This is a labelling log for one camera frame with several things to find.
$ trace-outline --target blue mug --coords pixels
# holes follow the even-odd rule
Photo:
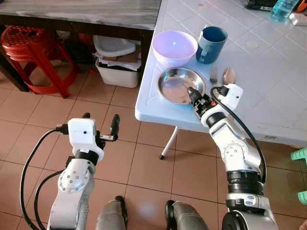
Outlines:
[[[227,38],[228,34],[222,28],[205,27],[198,39],[196,59],[202,64],[213,63],[219,57]]]

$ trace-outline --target white storage bin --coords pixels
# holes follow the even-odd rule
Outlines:
[[[139,72],[99,67],[98,59],[96,67],[105,84],[135,88],[139,83]]]

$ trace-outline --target green stool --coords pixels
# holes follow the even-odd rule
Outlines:
[[[307,148],[299,149],[291,153],[291,159],[293,161],[298,159],[305,159],[307,164]],[[304,205],[307,205],[307,191],[297,193],[298,199]]]

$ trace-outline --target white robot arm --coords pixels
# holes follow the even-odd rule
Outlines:
[[[119,116],[115,115],[111,134],[100,135],[95,120],[89,115],[73,118],[68,122],[68,134],[74,158],[61,173],[58,180],[58,195],[52,205],[48,230],[84,230],[88,199],[94,188],[95,166],[101,161],[105,141],[118,137]]]
[[[243,90],[235,84],[214,89],[220,94],[218,98],[213,90],[213,99],[206,94],[201,96],[191,87],[188,92],[197,116],[204,126],[210,128],[210,135],[225,163],[228,179],[226,205],[229,212],[223,219],[222,229],[277,230],[269,200],[264,196],[266,170],[264,168],[261,178],[259,169],[261,160],[265,167],[262,153],[249,145],[238,126],[226,117],[236,108]]]

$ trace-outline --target white tile tabletop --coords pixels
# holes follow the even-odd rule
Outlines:
[[[275,23],[269,12],[247,10],[240,0],[162,0],[154,35],[176,29],[198,38],[206,24],[229,34],[213,64],[193,58],[185,65],[204,78],[207,94],[212,65],[218,67],[219,81],[225,68],[234,68],[236,83],[244,90],[235,112],[256,138],[307,146],[307,27]],[[172,104],[158,93],[157,79],[164,70],[151,48],[136,103],[137,119],[208,132],[191,105]]]

